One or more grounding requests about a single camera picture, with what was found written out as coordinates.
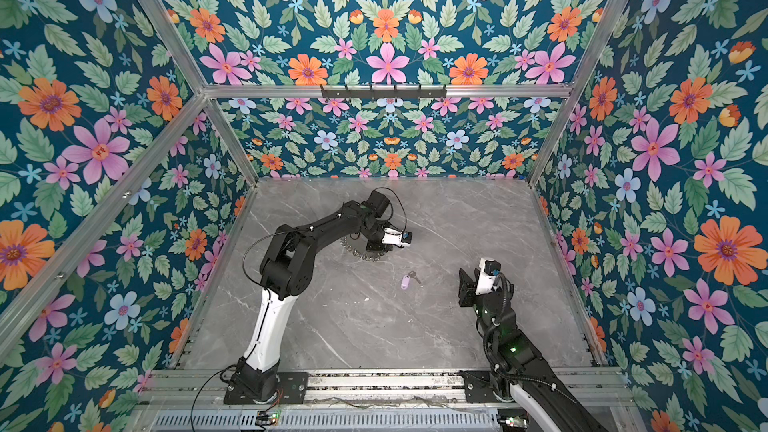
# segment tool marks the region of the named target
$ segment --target marble floor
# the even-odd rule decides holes
[[[223,368],[243,355],[261,296],[241,270],[249,245],[283,223],[299,226],[346,200],[362,201],[377,186],[397,191],[414,234],[412,246],[379,262],[358,259],[338,242],[323,249],[288,322],[281,368],[487,367],[475,314],[457,303],[458,269],[473,270],[481,256],[502,264],[515,285],[518,325],[550,365],[590,364],[523,181],[303,179],[259,184],[184,368]],[[402,212],[394,203],[392,223],[400,226]],[[254,277],[268,244],[248,256]],[[403,290],[403,275],[411,270],[422,283],[411,280]]]

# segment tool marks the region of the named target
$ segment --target orange flower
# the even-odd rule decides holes
[[[392,39],[399,34],[398,25],[400,20],[395,17],[394,12],[390,9],[381,9],[379,16],[373,19],[373,26],[376,28],[373,32],[384,42],[392,42]]]
[[[451,83],[455,86],[479,86],[482,79],[488,76],[488,69],[485,69],[487,64],[485,58],[478,59],[476,53],[468,53],[466,58],[457,58],[456,66],[451,67],[448,73],[453,77]]]
[[[672,94],[674,105],[670,106],[670,115],[674,116],[677,123],[692,124],[699,119],[700,113],[705,113],[709,108],[712,102],[707,98],[712,96],[712,86],[705,85],[705,82],[703,77],[697,77],[694,82],[688,79],[680,84],[680,90]]]
[[[502,163],[504,164],[504,168],[518,168],[523,165],[524,161],[525,157],[523,157],[523,154],[511,154],[506,156]]]
[[[418,10],[411,9],[411,11],[408,12],[408,22],[410,22],[411,24],[414,24],[414,25],[418,24],[419,22],[422,21],[422,19],[423,19],[422,13],[419,12]]]
[[[74,117],[80,117],[81,109],[75,104],[80,99],[67,90],[67,85],[58,80],[51,84],[48,79],[34,80],[35,87],[22,87],[18,92],[24,99],[18,103],[18,108],[26,116],[32,116],[29,120],[37,127],[44,129],[50,126],[53,132],[64,130],[64,126],[74,124]]]
[[[245,196],[240,196],[235,201],[235,217],[240,215],[240,211],[243,210],[243,205],[245,204]]]
[[[675,422],[670,421],[670,416],[666,412],[654,410],[650,416],[650,426],[654,432],[680,432]]]
[[[577,254],[584,255],[584,253],[587,251],[587,247],[589,246],[589,237],[587,237],[586,232],[580,228],[576,228],[571,239],[571,244],[573,244],[574,250]]]
[[[384,158],[384,165],[391,168],[392,170],[400,167],[402,162],[402,158],[398,156],[397,154],[389,154],[386,158]]]
[[[753,245],[763,243],[763,236],[754,226],[739,230],[741,221],[736,217],[723,216],[720,225],[714,219],[701,226],[704,235],[697,235],[694,248],[699,255],[699,264],[705,272],[715,270],[715,280],[725,285],[736,280],[742,285],[757,281],[752,267],[764,269],[768,266],[768,252]]]
[[[596,318],[590,317],[589,322],[592,324],[594,334],[598,336],[598,344],[600,344],[600,348],[603,349],[603,352],[605,352],[608,349],[608,344],[605,343],[605,331],[600,325],[598,325],[598,320]]]
[[[362,11],[360,9],[352,11],[350,14],[350,22],[353,24],[362,24]]]
[[[567,38],[576,34],[576,27],[581,25],[581,10],[579,8],[571,9],[565,7],[562,13],[557,13],[552,17],[552,24],[547,27],[550,40],[565,42]]]
[[[315,57],[310,59],[307,54],[300,53],[298,60],[291,59],[288,65],[291,68],[288,76],[295,80],[298,86],[324,86],[328,83],[328,71],[320,66],[320,60]]]
[[[96,426],[90,429],[88,432],[112,432],[111,425],[104,425],[104,422],[99,422]]]
[[[224,42],[226,31],[221,25],[221,19],[216,14],[209,14],[207,9],[201,7],[200,11],[192,9],[190,15],[192,15],[190,24],[195,27],[197,35],[211,43]]]
[[[599,84],[592,89],[592,98],[589,100],[589,115],[595,120],[605,120],[614,109],[617,91],[616,81],[613,77],[603,77]]]
[[[184,336],[184,332],[187,331],[189,324],[190,320],[186,318],[179,323],[178,327],[174,327],[174,331],[170,333],[170,338],[173,340],[168,344],[168,352],[172,354],[176,351],[176,348],[179,346],[181,338]]]
[[[731,63],[744,62],[744,60],[747,60],[752,56],[755,50],[757,50],[757,48],[749,41],[737,42],[731,47],[730,53],[728,54],[728,60],[730,60]]]
[[[187,243],[185,244],[187,246],[187,250],[184,251],[184,254],[187,255],[190,260],[197,260],[203,256],[203,252],[205,252],[205,246],[208,245],[208,239],[206,236],[207,234],[203,232],[203,229],[201,228],[192,231],[190,237],[187,239]]]
[[[741,112],[739,112],[739,106],[731,104],[725,109],[720,111],[720,123],[725,127],[735,127],[739,125],[739,119],[741,119]]]
[[[152,110],[163,116],[163,120],[170,122],[182,106],[178,87],[175,83],[170,83],[166,76],[152,77],[149,79],[149,85],[151,88],[147,89],[147,98],[153,101]]]
[[[105,409],[112,405],[112,401],[114,400],[114,396],[116,394],[115,389],[110,389],[104,392],[104,395],[101,396],[101,399],[98,401],[98,406],[102,409]]]
[[[54,243],[43,240],[46,235],[48,231],[37,224],[24,230],[20,220],[0,222],[0,281],[5,279],[5,290],[24,287],[27,275],[34,277],[45,265],[43,259],[53,255]]]
[[[264,154],[261,157],[261,163],[269,170],[280,170],[283,168],[283,160],[273,154]]]

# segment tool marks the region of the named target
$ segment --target floral wall panel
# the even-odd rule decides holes
[[[122,430],[180,346],[245,189],[201,115],[5,359],[0,430]]]
[[[211,83],[479,85],[570,81],[605,0],[165,2]]]
[[[178,112],[135,0],[0,0],[0,310]]]
[[[765,2],[631,0],[538,184],[656,431],[768,427]]]
[[[560,102],[289,97],[222,107],[262,176],[521,178]]]

